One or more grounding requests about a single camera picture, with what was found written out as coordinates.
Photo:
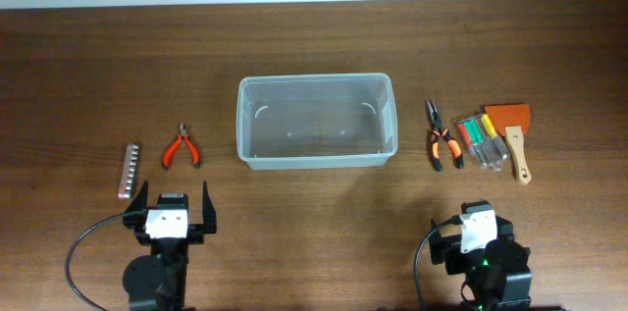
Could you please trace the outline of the orange black long-nose pliers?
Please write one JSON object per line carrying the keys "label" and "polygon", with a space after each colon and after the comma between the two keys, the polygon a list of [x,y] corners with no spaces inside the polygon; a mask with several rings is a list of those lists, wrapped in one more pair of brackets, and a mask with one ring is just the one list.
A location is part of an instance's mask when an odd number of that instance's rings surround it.
{"label": "orange black long-nose pliers", "polygon": [[428,153],[430,155],[433,168],[437,172],[441,172],[443,170],[439,152],[439,142],[443,139],[453,155],[455,167],[457,169],[463,169],[464,159],[460,144],[451,135],[449,129],[444,126],[441,113],[438,110],[436,102],[434,100],[427,100],[426,108],[429,120],[432,124],[432,131],[428,140]]}

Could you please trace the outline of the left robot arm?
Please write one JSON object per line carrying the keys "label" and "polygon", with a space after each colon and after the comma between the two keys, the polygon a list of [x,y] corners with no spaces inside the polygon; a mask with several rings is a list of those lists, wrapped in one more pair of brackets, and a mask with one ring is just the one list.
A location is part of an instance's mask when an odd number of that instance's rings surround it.
{"label": "left robot arm", "polygon": [[202,186],[202,222],[191,223],[189,199],[184,193],[163,193],[157,205],[147,205],[144,182],[125,211],[123,224],[150,253],[134,258],[123,273],[123,287],[131,310],[184,310],[188,251],[217,232],[217,214]]}

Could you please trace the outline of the clear screwdriver set case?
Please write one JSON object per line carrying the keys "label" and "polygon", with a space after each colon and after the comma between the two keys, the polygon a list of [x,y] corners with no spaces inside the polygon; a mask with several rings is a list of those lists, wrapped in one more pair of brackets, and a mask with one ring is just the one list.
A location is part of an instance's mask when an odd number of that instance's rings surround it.
{"label": "clear screwdriver set case", "polygon": [[503,168],[510,152],[486,113],[458,121],[456,126],[469,153],[483,169]]}

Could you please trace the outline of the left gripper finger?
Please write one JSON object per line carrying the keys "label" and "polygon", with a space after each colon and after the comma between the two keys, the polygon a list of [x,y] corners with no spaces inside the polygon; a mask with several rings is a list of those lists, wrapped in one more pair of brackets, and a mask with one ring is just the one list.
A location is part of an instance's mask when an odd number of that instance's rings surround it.
{"label": "left gripper finger", "polygon": [[148,181],[145,181],[135,199],[130,203],[124,213],[123,225],[125,227],[143,227],[147,217]]}
{"label": "left gripper finger", "polygon": [[207,181],[203,182],[202,190],[202,218],[203,231],[205,234],[213,234],[217,232],[217,214],[212,200],[209,196],[209,188]]}

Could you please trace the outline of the orange scraper wooden handle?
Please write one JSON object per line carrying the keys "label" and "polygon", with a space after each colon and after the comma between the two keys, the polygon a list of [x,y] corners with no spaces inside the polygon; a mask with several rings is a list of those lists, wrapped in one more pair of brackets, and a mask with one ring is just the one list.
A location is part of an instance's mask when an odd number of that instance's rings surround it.
{"label": "orange scraper wooden handle", "polygon": [[488,105],[485,112],[510,151],[516,179],[523,185],[528,184],[532,175],[526,162],[524,135],[531,123],[530,105],[524,103]]}

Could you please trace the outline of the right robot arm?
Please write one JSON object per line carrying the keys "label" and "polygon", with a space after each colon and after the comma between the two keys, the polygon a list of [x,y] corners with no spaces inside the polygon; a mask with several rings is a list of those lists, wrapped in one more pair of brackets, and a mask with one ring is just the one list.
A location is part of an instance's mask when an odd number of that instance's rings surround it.
{"label": "right robot arm", "polygon": [[464,275],[465,310],[529,310],[532,272],[530,249],[515,241],[512,223],[498,216],[486,200],[461,205],[461,213],[428,232],[431,263],[450,275]]}

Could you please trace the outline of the clear plastic container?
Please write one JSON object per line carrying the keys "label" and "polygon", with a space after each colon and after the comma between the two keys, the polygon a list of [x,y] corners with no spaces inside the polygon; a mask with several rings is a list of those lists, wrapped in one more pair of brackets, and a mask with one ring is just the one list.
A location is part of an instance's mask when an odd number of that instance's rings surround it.
{"label": "clear plastic container", "polygon": [[236,148],[258,171],[383,166],[398,149],[392,81],[383,73],[244,78]]}

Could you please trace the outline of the silver socket bit rail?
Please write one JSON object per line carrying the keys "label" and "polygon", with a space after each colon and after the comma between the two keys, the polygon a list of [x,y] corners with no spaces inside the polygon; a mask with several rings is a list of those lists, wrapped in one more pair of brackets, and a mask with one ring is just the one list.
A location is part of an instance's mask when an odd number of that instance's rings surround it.
{"label": "silver socket bit rail", "polygon": [[119,199],[130,199],[132,197],[133,186],[136,178],[139,146],[129,143],[127,145],[122,176],[118,188]]}

